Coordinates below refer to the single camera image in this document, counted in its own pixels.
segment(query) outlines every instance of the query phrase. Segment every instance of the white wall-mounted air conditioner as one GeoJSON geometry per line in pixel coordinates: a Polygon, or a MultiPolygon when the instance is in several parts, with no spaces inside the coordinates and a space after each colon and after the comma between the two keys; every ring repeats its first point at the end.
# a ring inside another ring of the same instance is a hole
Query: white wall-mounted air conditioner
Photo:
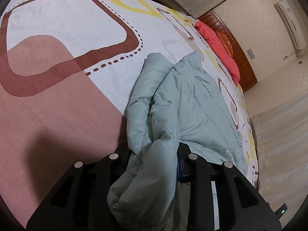
{"type": "Polygon", "coordinates": [[[306,46],[306,41],[290,5],[286,0],[283,0],[276,3],[275,7],[285,22],[295,48],[297,50],[303,49],[306,46]]]}

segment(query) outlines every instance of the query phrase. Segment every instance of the patterned bed sheet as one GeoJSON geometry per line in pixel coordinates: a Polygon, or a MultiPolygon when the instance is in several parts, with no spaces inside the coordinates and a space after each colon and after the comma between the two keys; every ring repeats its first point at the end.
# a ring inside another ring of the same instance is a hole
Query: patterned bed sheet
{"type": "Polygon", "coordinates": [[[243,137],[247,179],[258,161],[243,92],[192,26],[150,0],[11,0],[0,23],[0,194],[26,225],[76,161],[126,139],[125,109],[149,53],[197,50],[243,137]]]}

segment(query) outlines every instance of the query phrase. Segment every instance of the orange pillow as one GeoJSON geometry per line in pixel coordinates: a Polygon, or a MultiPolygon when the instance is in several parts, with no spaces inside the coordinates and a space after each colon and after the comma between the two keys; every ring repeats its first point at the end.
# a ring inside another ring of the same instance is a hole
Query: orange pillow
{"type": "Polygon", "coordinates": [[[233,56],[233,48],[229,41],[229,39],[222,33],[222,32],[216,32],[219,40],[221,41],[222,45],[224,46],[224,49],[226,50],[227,54],[229,56],[233,56]]]}

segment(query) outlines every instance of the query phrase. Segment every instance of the round metal pin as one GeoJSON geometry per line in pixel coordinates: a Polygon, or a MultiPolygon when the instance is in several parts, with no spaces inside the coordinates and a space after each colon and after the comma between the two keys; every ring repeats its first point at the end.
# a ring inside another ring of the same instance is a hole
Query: round metal pin
{"type": "Polygon", "coordinates": [[[111,160],[115,160],[115,159],[117,159],[118,157],[119,157],[119,155],[116,154],[116,153],[113,153],[113,154],[109,155],[109,158],[110,158],[111,160]]]}
{"type": "Polygon", "coordinates": [[[233,164],[232,164],[232,162],[230,162],[230,161],[226,161],[226,162],[224,163],[224,166],[227,167],[227,168],[232,168],[232,167],[233,167],[233,164]]]}
{"type": "Polygon", "coordinates": [[[198,155],[196,155],[196,154],[189,154],[189,155],[188,155],[188,158],[189,158],[190,160],[196,160],[196,159],[198,158],[198,155]]]}
{"type": "Polygon", "coordinates": [[[82,161],[77,161],[77,162],[75,162],[74,167],[80,168],[80,167],[82,167],[82,165],[83,165],[82,161]]]}

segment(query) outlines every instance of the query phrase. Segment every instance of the headboard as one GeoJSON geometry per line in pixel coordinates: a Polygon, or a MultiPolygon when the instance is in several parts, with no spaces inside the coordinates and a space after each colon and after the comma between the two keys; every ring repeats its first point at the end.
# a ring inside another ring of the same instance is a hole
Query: headboard
{"type": "Polygon", "coordinates": [[[241,80],[239,81],[243,91],[248,90],[253,85],[257,83],[257,78],[252,70],[250,63],[245,56],[243,50],[241,49],[238,42],[235,40],[234,36],[228,29],[228,27],[223,23],[223,21],[216,15],[213,10],[205,13],[204,15],[198,18],[204,24],[209,26],[215,32],[223,32],[230,40],[233,48],[233,60],[238,65],[240,70],[241,80]]]}

